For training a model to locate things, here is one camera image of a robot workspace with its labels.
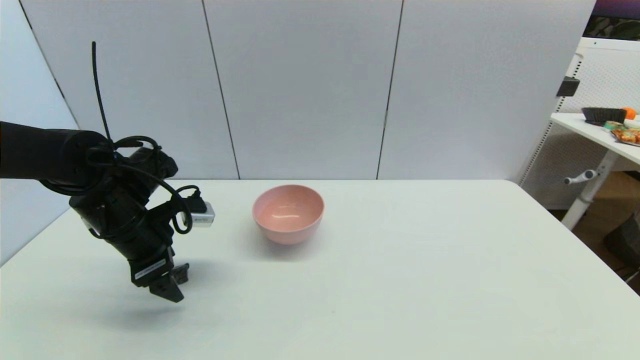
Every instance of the white wall panel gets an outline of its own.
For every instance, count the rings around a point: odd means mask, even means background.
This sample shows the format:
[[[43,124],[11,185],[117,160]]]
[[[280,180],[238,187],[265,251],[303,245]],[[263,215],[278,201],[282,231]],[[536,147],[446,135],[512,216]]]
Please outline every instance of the white wall panel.
[[[374,179],[400,0],[205,0],[242,178]]]
[[[237,178],[200,1],[23,0],[83,129],[104,133],[91,41],[111,134],[156,139],[181,178]]]
[[[406,0],[381,179],[517,180],[594,0]]]
[[[45,129],[77,129],[18,0],[0,3],[0,33],[0,120]],[[2,266],[69,206],[68,197],[35,180],[3,179],[0,188]]]

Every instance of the white table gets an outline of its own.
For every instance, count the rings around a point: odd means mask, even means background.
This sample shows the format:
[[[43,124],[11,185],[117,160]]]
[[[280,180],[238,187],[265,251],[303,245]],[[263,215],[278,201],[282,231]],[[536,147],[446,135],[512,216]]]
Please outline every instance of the white table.
[[[640,297],[517,185],[293,182],[326,211],[305,246],[281,248],[250,210],[288,182],[193,181],[217,218],[174,236],[191,264],[178,304],[133,286],[65,213],[2,268],[0,358],[640,356]]]
[[[567,228],[573,229],[575,225],[578,224],[578,221],[580,221],[585,211],[587,211],[589,205],[593,202],[593,197],[604,184],[607,176],[609,176],[609,173],[611,172],[611,168],[620,156],[624,156],[630,161],[640,165],[640,147],[616,142],[613,136],[604,131],[602,127],[587,124],[584,121],[583,114],[554,113],[551,115],[551,120],[556,124],[607,148],[607,153],[597,168],[599,176],[589,181],[587,186],[584,187],[582,193],[575,199],[569,208],[569,211],[562,219],[562,223]]]

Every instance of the wooden floor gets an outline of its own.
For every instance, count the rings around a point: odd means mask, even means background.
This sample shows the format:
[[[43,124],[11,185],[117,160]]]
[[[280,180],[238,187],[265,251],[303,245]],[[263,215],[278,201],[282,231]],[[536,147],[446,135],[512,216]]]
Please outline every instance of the wooden floor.
[[[587,213],[573,229],[593,252],[621,277],[635,272],[635,269],[624,264],[604,247],[602,240],[613,229],[617,228],[640,207],[640,181],[623,172],[613,172],[601,187],[595,201]],[[565,211],[551,211],[558,219]],[[640,275],[630,284],[640,295]]]

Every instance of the sticker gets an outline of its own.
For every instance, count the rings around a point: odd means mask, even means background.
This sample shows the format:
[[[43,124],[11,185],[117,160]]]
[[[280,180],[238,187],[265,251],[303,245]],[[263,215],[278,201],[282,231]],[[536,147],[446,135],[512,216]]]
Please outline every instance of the sticker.
[[[158,261],[157,263],[146,267],[144,270],[136,272],[136,275],[134,275],[133,278],[138,280],[139,278],[143,277],[144,275],[149,274],[150,272],[154,271],[155,269],[159,268],[160,266],[163,266],[164,264],[166,264],[166,259],[162,259],[162,260]]]

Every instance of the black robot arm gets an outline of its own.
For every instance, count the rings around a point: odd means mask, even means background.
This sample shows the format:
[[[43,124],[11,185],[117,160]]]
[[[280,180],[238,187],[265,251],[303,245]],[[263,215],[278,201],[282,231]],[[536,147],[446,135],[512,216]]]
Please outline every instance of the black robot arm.
[[[39,129],[0,122],[0,177],[36,179],[49,189],[71,196],[90,232],[118,250],[129,262],[131,281],[151,293],[178,302],[178,284],[187,281],[188,264],[174,267],[173,228],[187,233],[193,225],[210,225],[214,213],[197,186],[174,190],[164,182],[178,171],[174,160],[153,139],[131,136],[116,143],[93,131]],[[142,147],[143,142],[152,148]],[[129,157],[117,150],[138,147]],[[172,197],[147,209],[161,185]],[[180,192],[194,189],[183,198]],[[182,212],[186,228],[176,220]]]

